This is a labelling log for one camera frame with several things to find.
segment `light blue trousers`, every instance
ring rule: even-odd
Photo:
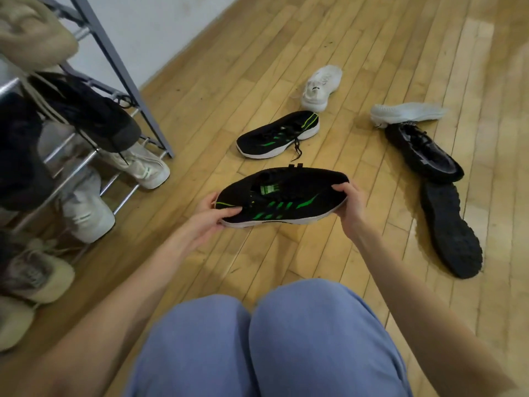
[[[212,295],[151,330],[125,396],[412,396],[405,364],[365,302],[327,280],[266,295],[255,313]]]

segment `parquet floor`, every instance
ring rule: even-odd
[[[529,0],[240,0],[143,92],[178,153],[171,177],[118,213],[116,228],[77,267],[67,296],[39,311],[0,367],[0,383],[9,390],[28,361],[125,279],[206,193],[287,165],[293,150],[244,160],[233,142],[298,109],[306,79],[329,63],[343,68],[342,83],[298,162],[354,179],[387,244],[529,386],[528,36]],[[421,127],[465,170],[457,183],[461,214],[485,253],[473,279],[456,280],[440,266],[417,204],[417,177],[369,123],[373,104],[405,101],[449,109]],[[223,231],[185,261],[153,320],[213,293],[251,309],[270,289],[310,277],[362,295],[403,354],[414,394],[435,395],[334,215],[309,226]],[[143,339],[108,395],[120,394]]]

